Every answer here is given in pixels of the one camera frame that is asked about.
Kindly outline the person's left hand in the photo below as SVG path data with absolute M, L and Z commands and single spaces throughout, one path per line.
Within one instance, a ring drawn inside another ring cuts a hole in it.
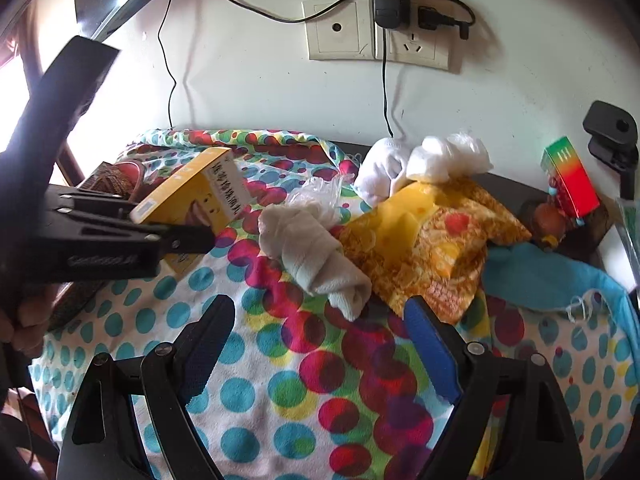
M 29 359 L 41 356 L 44 334 L 54 315 L 60 289 L 67 284 L 37 284 L 20 291 L 21 303 L 12 292 L 1 292 L 1 342 Z

